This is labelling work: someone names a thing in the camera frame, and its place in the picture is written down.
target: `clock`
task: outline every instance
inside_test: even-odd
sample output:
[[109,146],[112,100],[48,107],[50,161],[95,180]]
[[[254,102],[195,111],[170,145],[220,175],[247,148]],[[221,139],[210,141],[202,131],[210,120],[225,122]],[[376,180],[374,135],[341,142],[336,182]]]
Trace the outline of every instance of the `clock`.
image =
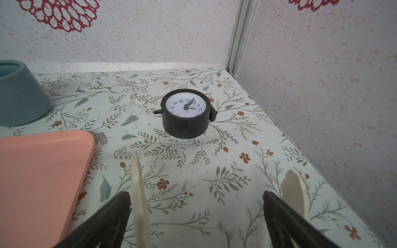
[[161,100],[161,109],[153,111],[162,114],[165,131],[176,138],[195,138],[208,128],[209,121],[215,121],[217,112],[203,93],[191,89],[178,89],[167,93]]

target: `pink tray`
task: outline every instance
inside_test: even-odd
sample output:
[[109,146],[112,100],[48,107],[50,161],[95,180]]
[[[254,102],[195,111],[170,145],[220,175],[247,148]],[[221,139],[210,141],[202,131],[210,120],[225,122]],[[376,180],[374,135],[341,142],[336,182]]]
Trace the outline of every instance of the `pink tray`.
[[64,238],[93,151],[86,131],[0,138],[0,247]]

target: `clock hand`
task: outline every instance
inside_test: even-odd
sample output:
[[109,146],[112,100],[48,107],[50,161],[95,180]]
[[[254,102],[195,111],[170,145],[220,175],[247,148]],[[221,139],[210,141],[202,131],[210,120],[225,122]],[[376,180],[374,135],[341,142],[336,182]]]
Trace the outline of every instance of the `clock hand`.
[[193,98],[193,99],[190,100],[187,104],[185,104],[185,106],[183,107],[183,109],[184,109],[184,110],[188,110],[189,105],[192,104],[194,100],[195,100],[195,99]]

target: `floral tablecloth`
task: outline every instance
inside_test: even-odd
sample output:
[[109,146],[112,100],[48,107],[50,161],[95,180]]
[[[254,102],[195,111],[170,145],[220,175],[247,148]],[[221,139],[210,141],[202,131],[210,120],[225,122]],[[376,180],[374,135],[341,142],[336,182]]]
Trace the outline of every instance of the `floral tablecloth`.
[[[306,185],[310,223],[341,247],[384,247],[373,232],[223,68],[36,75],[52,101],[42,119],[0,136],[86,130],[96,143],[69,231],[128,190],[131,155],[143,165],[156,247],[271,247],[261,197],[280,195],[292,169]],[[191,140],[168,135],[162,97],[203,92],[218,111]],[[122,247],[135,246],[132,217]]]

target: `blue ceramic pot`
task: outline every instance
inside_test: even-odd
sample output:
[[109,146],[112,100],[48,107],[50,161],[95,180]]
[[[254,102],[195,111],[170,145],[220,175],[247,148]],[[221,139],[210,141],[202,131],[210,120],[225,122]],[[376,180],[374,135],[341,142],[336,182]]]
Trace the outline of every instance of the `blue ceramic pot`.
[[50,99],[24,63],[0,60],[0,126],[29,123],[50,108]]

